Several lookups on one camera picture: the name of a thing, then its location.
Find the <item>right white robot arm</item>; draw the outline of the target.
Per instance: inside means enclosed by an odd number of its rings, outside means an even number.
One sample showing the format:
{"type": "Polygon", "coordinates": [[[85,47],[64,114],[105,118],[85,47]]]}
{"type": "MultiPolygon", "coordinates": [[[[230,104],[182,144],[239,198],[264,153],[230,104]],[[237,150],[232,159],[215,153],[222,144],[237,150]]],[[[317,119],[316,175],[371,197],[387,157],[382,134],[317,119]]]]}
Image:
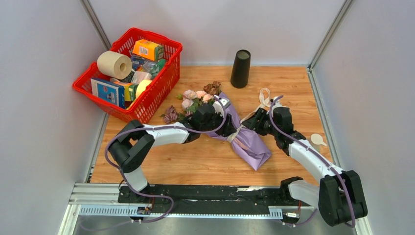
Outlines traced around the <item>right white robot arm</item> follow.
{"type": "Polygon", "coordinates": [[[317,208],[329,226],[353,225],[358,218],[367,216],[360,176],[354,170],[345,171],[334,165],[317,152],[306,137],[294,129],[288,107],[280,106],[271,111],[258,108],[241,124],[259,135],[273,135],[277,147],[319,181],[319,186],[315,186],[300,178],[287,179],[286,187],[279,191],[282,203],[305,202],[317,208]]]}

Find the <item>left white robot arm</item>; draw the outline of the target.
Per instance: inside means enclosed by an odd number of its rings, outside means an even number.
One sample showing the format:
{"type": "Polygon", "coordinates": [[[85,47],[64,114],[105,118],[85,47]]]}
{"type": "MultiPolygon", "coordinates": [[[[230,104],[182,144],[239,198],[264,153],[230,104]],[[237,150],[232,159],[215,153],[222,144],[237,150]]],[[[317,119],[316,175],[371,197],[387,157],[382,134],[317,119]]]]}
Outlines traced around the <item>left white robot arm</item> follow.
{"type": "Polygon", "coordinates": [[[132,120],[109,141],[105,158],[120,171],[131,188],[131,197],[143,203],[148,200],[150,190],[141,165],[149,151],[161,145],[190,143],[201,135],[229,136],[236,131],[227,112],[230,106],[228,99],[221,98],[213,104],[201,105],[190,117],[173,124],[147,125],[132,120]]]}

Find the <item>purple flower bouquet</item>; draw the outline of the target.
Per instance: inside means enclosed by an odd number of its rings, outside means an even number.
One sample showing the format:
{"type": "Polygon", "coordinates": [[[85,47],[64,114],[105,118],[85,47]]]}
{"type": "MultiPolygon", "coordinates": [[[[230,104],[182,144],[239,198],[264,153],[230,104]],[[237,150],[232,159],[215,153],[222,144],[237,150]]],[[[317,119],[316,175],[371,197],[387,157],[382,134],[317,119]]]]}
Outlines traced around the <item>purple flower bouquet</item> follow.
{"type": "MultiPolygon", "coordinates": [[[[228,99],[221,89],[221,82],[213,81],[200,91],[187,90],[178,95],[182,100],[182,112],[174,106],[166,108],[161,118],[166,124],[193,118],[197,108],[203,104],[212,104],[213,96],[228,99]]],[[[258,170],[271,156],[270,149],[265,145],[257,133],[242,126],[239,114],[234,105],[226,108],[227,120],[220,130],[208,133],[208,136],[217,140],[229,142],[233,151],[246,161],[254,170],[258,170]]]]}

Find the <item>cream ribbon with gold print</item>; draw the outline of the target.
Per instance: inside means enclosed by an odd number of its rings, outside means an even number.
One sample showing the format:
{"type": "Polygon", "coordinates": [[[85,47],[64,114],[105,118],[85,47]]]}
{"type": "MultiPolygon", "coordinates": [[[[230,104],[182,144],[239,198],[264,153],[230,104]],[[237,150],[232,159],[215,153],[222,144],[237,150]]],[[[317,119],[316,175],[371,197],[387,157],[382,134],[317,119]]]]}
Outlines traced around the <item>cream ribbon with gold print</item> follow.
{"type": "Polygon", "coordinates": [[[270,108],[271,101],[270,101],[270,90],[268,88],[262,88],[259,91],[259,101],[260,104],[256,107],[256,109],[252,112],[250,112],[248,115],[246,115],[243,119],[240,121],[240,126],[236,129],[236,132],[228,136],[227,141],[231,143],[236,136],[239,134],[240,130],[243,128],[242,122],[246,121],[249,117],[251,117],[259,108],[270,108]]]}

